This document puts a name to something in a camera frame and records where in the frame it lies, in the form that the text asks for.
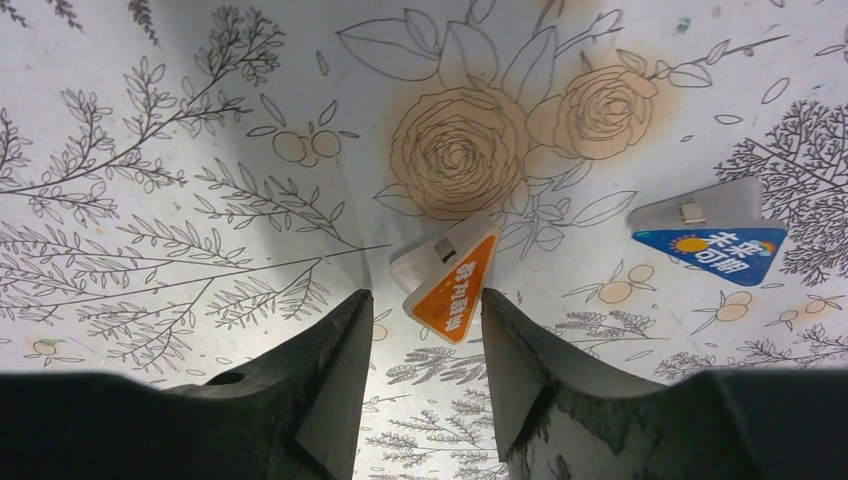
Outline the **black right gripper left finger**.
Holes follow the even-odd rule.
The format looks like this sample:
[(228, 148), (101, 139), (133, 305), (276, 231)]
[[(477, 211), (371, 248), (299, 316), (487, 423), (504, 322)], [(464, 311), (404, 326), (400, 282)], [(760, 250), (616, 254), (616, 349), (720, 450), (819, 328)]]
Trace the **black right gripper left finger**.
[(5, 479), (348, 479), (373, 336), (353, 292), (313, 326), (202, 385), (100, 372), (1, 378)]

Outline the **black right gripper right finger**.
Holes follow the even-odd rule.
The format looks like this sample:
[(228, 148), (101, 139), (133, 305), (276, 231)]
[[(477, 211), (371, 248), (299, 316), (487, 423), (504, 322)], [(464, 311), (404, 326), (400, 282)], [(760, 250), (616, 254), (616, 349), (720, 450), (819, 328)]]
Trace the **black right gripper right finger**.
[(615, 368), (485, 289), (499, 459), (513, 479), (843, 479), (843, 370), (707, 370), (665, 386)]

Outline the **orange triangle sticker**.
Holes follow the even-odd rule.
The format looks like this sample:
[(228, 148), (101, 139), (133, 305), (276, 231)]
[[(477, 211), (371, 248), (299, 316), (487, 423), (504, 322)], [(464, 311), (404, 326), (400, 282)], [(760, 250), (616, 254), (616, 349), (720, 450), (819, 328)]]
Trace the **orange triangle sticker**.
[(446, 342), (462, 343), (500, 236), (491, 216), (478, 212), (395, 252), (389, 274), (406, 293), (406, 315)]

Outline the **blue triangle sticker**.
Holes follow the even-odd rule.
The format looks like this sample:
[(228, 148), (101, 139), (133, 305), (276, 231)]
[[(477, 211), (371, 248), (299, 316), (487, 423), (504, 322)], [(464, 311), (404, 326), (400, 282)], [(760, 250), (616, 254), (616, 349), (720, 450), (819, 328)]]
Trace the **blue triangle sticker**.
[(764, 188), (745, 177), (651, 203), (627, 217), (631, 238), (742, 287), (760, 285), (788, 226), (763, 216)]

